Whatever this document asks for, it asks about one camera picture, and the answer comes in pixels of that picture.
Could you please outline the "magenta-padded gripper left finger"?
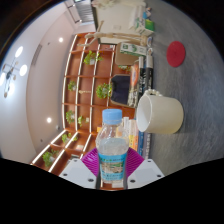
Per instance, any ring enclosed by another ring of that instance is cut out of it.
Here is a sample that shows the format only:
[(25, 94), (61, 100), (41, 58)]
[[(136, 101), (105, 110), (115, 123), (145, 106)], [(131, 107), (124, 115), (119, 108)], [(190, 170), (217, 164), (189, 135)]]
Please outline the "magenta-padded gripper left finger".
[(99, 157), (94, 148), (82, 159), (71, 159), (60, 177), (84, 188), (97, 189), (100, 186), (99, 174)]

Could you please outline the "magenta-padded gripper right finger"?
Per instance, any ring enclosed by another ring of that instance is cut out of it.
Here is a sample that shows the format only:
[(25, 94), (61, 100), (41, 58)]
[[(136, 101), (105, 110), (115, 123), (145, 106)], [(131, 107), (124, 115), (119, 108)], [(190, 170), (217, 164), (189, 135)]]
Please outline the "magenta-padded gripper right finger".
[(144, 159), (132, 148), (127, 152), (125, 171), (127, 189), (140, 188), (164, 177), (152, 159)]

